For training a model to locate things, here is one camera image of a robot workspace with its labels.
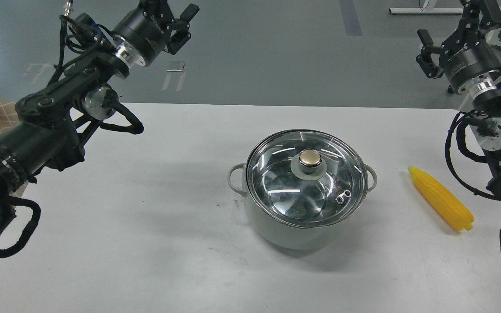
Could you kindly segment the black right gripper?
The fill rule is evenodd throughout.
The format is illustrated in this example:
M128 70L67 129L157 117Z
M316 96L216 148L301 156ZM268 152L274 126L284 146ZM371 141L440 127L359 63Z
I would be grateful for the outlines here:
M457 28L441 44L434 44L428 30L419 29L422 43L416 61L428 79L445 76L453 93L462 94L472 80L497 79L501 63L486 35L501 29L497 0L462 0L463 12Z

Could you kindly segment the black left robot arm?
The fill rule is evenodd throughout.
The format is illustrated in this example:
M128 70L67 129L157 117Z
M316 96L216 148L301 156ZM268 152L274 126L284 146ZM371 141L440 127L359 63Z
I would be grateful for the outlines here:
M61 22L59 59L45 88L15 105L19 122L0 136L0 258L17 254L40 220L40 206L14 196L45 168L62 170L85 160L99 129L140 134L143 123L108 84L134 65L149 66L161 52L175 55L190 39L200 8L175 17L166 0L141 0L113 30L88 14L72 18L68 0Z

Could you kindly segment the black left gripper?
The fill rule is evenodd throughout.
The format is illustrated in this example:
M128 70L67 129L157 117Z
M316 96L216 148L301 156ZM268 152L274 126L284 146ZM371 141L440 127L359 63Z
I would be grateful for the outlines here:
M167 0L141 0L113 29L118 56L149 66L161 52L175 55L190 40L190 21L199 11L191 3L175 17Z

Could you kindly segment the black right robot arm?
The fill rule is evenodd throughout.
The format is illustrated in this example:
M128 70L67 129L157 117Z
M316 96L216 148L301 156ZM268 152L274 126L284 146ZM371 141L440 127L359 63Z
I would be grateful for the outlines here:
M462 0L461 19L454 32L434 44L426 29L417 30L422 47L416 61L429 79L446 77L448 90L467 94L472 109L459 112L448 130L444 146L447 166L454 178L477 196L501 202L501 87L496 84L501 64L486 34L501 28L501 10L495 0ZM489 166L486 192L459 178L451 160L451 137L465 157Z

